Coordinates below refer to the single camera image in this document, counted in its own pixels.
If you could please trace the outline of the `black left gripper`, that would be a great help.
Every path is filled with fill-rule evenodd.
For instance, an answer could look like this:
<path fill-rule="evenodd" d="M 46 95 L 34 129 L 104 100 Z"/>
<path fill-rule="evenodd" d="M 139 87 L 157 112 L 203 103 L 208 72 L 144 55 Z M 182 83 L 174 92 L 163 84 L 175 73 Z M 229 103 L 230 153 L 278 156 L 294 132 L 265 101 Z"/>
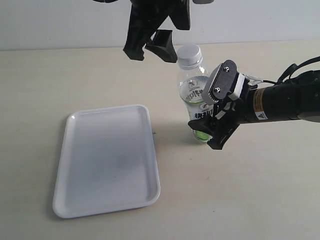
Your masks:
<path fill-rule="evenodd" d="M 176 29 L 190 30 L 190 0 L 132 0 L 125 54 L 131 60 L 142 61 L 143 49 L 147 49 L 166 63 L 176 63 L 173 31 L 160 29 L 167 18 Z"/>

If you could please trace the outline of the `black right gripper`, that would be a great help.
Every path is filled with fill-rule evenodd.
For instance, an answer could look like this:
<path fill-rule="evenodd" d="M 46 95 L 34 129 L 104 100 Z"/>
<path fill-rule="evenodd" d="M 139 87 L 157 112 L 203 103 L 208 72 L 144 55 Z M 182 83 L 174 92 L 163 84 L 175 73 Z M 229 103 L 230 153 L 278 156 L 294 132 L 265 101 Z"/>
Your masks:
<path fill-rule="evenodd" d="M 253 94 L 257 89 L 257 85 L 243 87 L 240 98 L 231 100 L 227 96 L 214 105 L 213 116 L 190 120 L 188 126 L 211 136 L 208 145 L 221 150 L 239 125 L 258 121 L 253 110 Z"/>

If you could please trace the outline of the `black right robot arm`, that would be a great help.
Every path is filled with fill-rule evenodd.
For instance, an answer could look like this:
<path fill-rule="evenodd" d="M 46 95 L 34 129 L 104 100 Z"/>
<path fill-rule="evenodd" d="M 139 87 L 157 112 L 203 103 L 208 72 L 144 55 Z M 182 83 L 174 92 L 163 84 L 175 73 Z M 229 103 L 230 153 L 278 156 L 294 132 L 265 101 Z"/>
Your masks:
<path fill-rule="evenodd" d="M 240 125 L 295 120 L 320 121 L 319 70 L 264 88 L 246 86 L 239 99 L 225 98 L 213 106 L 212 116 L 191 120 L 188 125 L 208 134 L 207 144 L 221 150 Z"/>

